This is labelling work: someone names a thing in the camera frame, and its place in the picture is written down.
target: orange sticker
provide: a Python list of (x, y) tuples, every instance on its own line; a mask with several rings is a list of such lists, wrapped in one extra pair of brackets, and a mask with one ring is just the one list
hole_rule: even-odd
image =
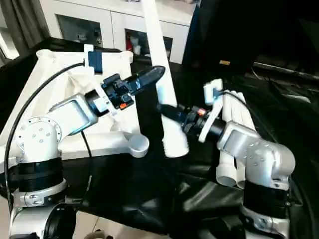
[(222, 65), (225, 65), (225, 66), (229, 66), (230, 65), (230, 61), (220, 60), (219, 64), (222, 64)]
[(128, 106), (126, 103), (122, 103), (122, 104), (120, 104), (120, 108), (121, 108), (121, 109), (126, 108), (126, 106)]

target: tiled floor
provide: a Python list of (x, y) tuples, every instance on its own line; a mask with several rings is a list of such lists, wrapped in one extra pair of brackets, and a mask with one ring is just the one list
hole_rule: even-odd
[[(8, 238), (9, 212), (6, 199), (0, 197), (0, 234), (4, 239)], [(76, 228), (73, 239), (83, 239), (88, 233), (97, 229), (105, 231), (114, 239), (167, 239), (167, 236), (160, 236), (138, 229), (130, 228), (122, 224), (99, 218), (87, 213), (78, 212)]]

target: curtain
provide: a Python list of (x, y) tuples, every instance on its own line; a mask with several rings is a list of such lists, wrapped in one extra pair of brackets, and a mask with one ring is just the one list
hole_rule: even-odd
[(19, 54), (27, 53), (47, 33), (41, 28), (32, 0), (0, 0), (2, 12)]

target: black cable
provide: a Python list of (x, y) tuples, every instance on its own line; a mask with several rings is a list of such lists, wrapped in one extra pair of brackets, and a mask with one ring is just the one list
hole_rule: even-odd
[(88, 183), (87, 183), (87, 187), (86, 187), (85, 194), (84, 194), (83, 198), (81, 199), (80, 205), (83, 204), (83, 202), (84, 202), (84, 200), (85, 200), (85, 198), (86, 198), (86, 196), (87, 196), (87, 194), (88, 194), (88, 192), (89, 192), (89, 190), (90, 190), (91, 182), (92, 182), (92, 167), (93, 167), (92, 152), (91, 152), (90, 146), (89, 146), (89, 144), (88, 144), (88, 141), (87, 141), (86, 136), (85, 136), (85, 134), (84, 134), (83, 131), (81, 131), (81, 135), (82, 135), (82, 137), (83, 137), (84, 143), (85, 143), (86, 148), (87, 148), (88, 153), (89, 153), (90, 165), (89, 165), (89, 178), (88, 178)]
[(254, 76), (257, 77), (258, 80), (261, 80), (261, 78), (257, 75), (257, 73), (254, 71), (253, 67), (251, 67), (251, 72), (254, 74)]
[(5, 154), (4, 154), (4, 179), (5, 179), (5, 189), (6, 189), (6, 195), (7, 195), (7, 200), (8, 200), (8, 206), (9, 206), (9, 212), (11, 214), (12, 212), (12, 202), (11, 202), (11, 192), (10, 192), (10, 182), (9, 182), (9, 152), (10, 152), (10, 147), (11, 147), (11, 143), (14, 137), (14, 133), (15, 130), (20, 122), (20, 119), (24, 113), (24, 111), (26, 110), (26, 108), (30, 105), (30, 103), (32, 102), (32, 100), (40, 93), (40, 91), (47, 86), (51, 81), (53, 81), (56, 77), (58, 77), (59, 75), (61, 75), (62, 73), (78, 67), (78, 66), (83, 66), (83, 63), (77, 63), (77, 64), (73, 64), (71, 66), (68, 66), (60, 71), (58, 71), (57, 73), (55, 73), (54, 75), (52, 75), (49, 79), (47, 79), (38, 89), (36, 89), (32, 95), (29, 97), (29, 99), (27, 99), (27, 101), (24, 103), (24, 105), (22, 106), (20, 112), (18, 113), (13, 125), (12, 125), (12, 129), (9, 133), (8, 136), (8, 141), (5, 147)]
[(256, 112), (248, 105), (246, 104), (241, 98), (238, 96), (234, 95), (231, 92), (228, 91), (223, 91), (220, 96), (222, 95), (230, 95), (231, 97), (234, 97), (236, 100), (238, 100), (249, 112), (256, 118), (259, 122), (259, 125), (264, 129), (264, 131), (271, 137), (273, 142), (279, 143), (274, 134), (267, 128), (267, 126), (263, 123), (263, 121), (259, 118), (259, 116), (256, 114)]

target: white stand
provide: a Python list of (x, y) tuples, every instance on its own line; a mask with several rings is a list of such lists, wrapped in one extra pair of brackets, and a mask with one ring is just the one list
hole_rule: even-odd
[[(52, 52), (40, 50), (37, 52), (38, 62), (26, 82), (19, 99), (0, 135), (0, 147), (4, 148), (8, 133), (14, 119), (24, 102), (45, 80), (62, 68), (82, 62), (86, 56), (84, 52)], [(102, 83), (113, 74), (120, 74), (121, 79), (131, 76), (130, 63), (133, 61), (131, 52), (102, 53), (103, 74), (96, 75), (94, 80)], [(86, 77), (84, 67), (77, 67), (57, 77), (46, 86), (27, 108), (20, 122), (25, 122), (33, 116), (46, 114), (56, 103), (76, 94), (86, 93), (93, 89), (90, 79)], [(98, 123), (84, 130), (93, 156), (130, 153), (134, 157), (143, 157), (149, 147), (148, 139), (141, 135), (136, 104), (118, 111), (116, 118), (106, 114), (99, 118)], [(69, 136), (59, 144), (62, 159), (87, 157), (88, 152), (80, 134)], [(0, 150), (0, 163), (3, 162)], [(10, 157), (19, 156), (21, 151), (12, 142)]]

